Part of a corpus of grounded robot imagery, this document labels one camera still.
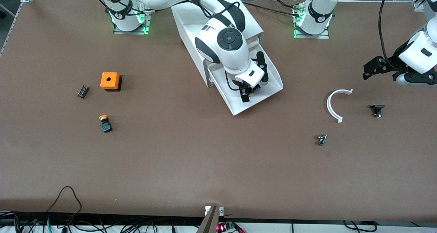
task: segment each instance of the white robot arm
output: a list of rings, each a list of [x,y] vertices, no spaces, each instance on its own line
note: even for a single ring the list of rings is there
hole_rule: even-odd
[[[187,1],[198,5],[203,13],[210,18],[195,39],[199,53],[210,62],[222,63],[226,74],[233,81],[242,83],[244,87],[257,87],[264,76],[264,70],[249,57],[249,49],[242,35],[242,31],[245,30],[245,16],[239,9],[239,2],[229,3],[225,0],[138,0],[139,3],[145,5],[142,7],[143,9],[153,10],[166,9]],[[129,8],[129,2],[129,0],[105,0],[105,4],[111,9],[117,9],[115,11]],[[136,13],[135,9],[131,9],[130,12]]]
[[[306,0],[303,4],[303,14],[296,23],[302,30],[311,35],[321,34],[329,25],[334,10],[339,0]]]
[[[393,80],[400,85],[437,86],[437,0],[428,0],[436,12],[426,25],[416,31],[388,58],[377,56],[364,65],[364,80],[369,77],[395,71]]]

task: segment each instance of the brown table surface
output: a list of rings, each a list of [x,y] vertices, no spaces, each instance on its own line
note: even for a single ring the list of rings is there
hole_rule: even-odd
[[[329,40],[294,39],[290,16],[248,7],[284,89],[232,116],[170,10],[149,35],[122,36],[96,0],[24,4],[0,59],[0,210],[45,211],[70,185],[84,213],[201,216],[217,204],[236,218],[437,222],[436,89],[362,79],[381,55],[379,5],[339,3]],[[425,22],[387,3],[388,54]],[[99,87],[103,71],[122,74],[121,92]],[[332,100],[341,124],[326,109],[339,88],[354,89]],[[371,104],[386,105],[381,119]],[[75,210],[71,192],[53,208]]]

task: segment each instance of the white semicircle part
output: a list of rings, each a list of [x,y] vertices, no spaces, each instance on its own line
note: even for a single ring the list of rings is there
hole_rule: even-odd
[[[331,95],[329,95],[329,97],[328,97],[328,101],[326,101],[326,106],[328,107],[328,111],[329,111],[329,113],[330,113],[334,118],[336,118],[336,119],[338,120],[338,123],[341,123],[341,122],[343,121],[343,117],[340,116],[340,115],[338,115],[338,114],[334,111],[334,109],[332,109],[332,106],[331,106],[331,98],[332,98],[332,96],[333,96],[334,94],[337,94],[337,93],[343,93],[343,94],[346,94],[346,95],[350,95],[350,94],[352,93],[352,91],[353,91],[352,88],[351,88],[351,90],[336,90],[336,91],[332,92]]]

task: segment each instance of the green cable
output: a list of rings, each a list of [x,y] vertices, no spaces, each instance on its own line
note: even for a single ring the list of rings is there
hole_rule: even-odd
[[[52,228],[50,227],[50,217],[47,218],[47,227],[48,227],[48,233],[53,233]]]

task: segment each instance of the orange push button box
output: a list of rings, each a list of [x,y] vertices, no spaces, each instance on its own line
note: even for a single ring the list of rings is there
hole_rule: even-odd
[[[116,72],[102,73],[100,87],[106,91],[121,91],[123,78]]]

